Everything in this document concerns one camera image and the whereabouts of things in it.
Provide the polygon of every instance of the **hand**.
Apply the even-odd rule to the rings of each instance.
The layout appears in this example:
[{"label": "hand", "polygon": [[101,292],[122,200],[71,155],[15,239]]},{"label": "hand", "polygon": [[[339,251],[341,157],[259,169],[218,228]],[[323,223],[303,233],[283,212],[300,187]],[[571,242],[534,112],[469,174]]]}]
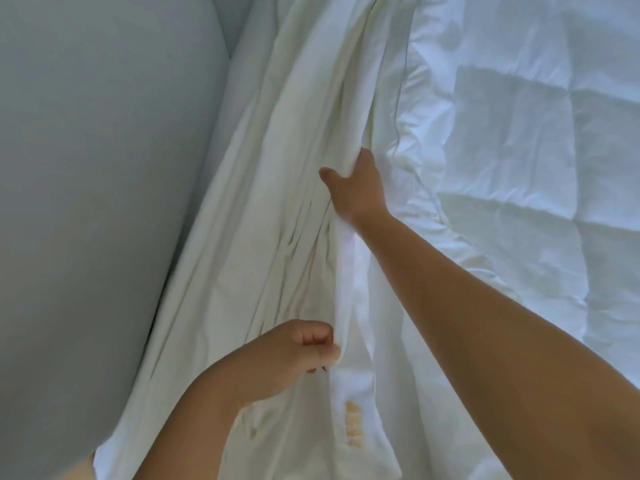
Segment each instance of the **hand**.
[{"label": "hand", "polygon": [[328,323],[291,320],[278,325],[213,368],[230,398],[240,408],[267,399],[292,386],[305,372],[327,367],[340,357]]},{"label": "hand", "polygon": [[388,212],[380,172],[370,150],[362,148],[350,177],[330,168],[320,169],[338,215],[356,230],[370,218]]}]

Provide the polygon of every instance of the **floor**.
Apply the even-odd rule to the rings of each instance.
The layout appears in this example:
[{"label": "floor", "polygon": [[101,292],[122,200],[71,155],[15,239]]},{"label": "floor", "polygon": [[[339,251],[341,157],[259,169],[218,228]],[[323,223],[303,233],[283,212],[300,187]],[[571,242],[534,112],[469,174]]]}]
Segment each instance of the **floor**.
[{"label": "floor", "polygon": [[92,458],[87,458],[69,473],[58,478],[58,480],[95,480]]}]

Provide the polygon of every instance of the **white fabric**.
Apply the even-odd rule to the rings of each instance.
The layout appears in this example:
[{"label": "white fabric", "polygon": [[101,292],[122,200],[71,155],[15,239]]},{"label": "white fabric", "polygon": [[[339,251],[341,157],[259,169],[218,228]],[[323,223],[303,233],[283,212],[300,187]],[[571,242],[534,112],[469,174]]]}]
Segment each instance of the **white fabric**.
[{"label": "white fabric", "polygon": [[[100,480],[131,478],[191,380],[292,317],[334,319],[343,357],[244,411],[220,478],[397,478],[374,401],[392,342],[374,335],[369,300],[402,320],[415,378],[395,393],[416,394],[429,461],[405,478],[508,478],[408,317],[377,293],[369,252],[332,218],[317,169],[347,172],[361,143],[396,216],[640,383],[640,2],[374,1],[276,1],[260,92],[97,452]],[[348,445],[347,401],[363,449]]]}]

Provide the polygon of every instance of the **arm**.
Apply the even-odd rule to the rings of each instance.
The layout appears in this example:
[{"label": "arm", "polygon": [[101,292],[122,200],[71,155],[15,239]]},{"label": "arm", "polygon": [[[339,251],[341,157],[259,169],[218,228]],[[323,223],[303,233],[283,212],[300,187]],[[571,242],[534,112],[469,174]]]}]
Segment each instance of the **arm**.
[{"label": "arm", "polygon": [[321,177],[513,478],[638,478],[640,393],[628,380],[392,217],[368,150],[351,177]]},{"label": "arm", "polygon": [[224,357],[180,398],[134,480],[218,478],[240,409],[283,392],[339,355],[331,325],[292,320]]}]

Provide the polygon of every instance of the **white duvet cover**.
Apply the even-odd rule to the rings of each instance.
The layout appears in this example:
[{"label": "white duvet cover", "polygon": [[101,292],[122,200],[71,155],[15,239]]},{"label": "white duvet cover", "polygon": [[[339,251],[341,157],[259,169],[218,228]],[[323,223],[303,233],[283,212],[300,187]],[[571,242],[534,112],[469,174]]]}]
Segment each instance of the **white duvet cover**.
[{"label": "white duvet cover", "polygon": [[[640,384],[640,2],[277,0],[277,10],[260,91],[96,454],[98,478],[132,478],[188,384],[292,317],[333,322],[343,357],[328,377],[245,410],[220,478],[400,478],[374,400],[369,252],[317,178],[321,166],[347,173],[361,144],[398,217]],[[508,478],[398,319],[428,441],[421,477]],[[345,428],[353,404],[356,438]]]}]

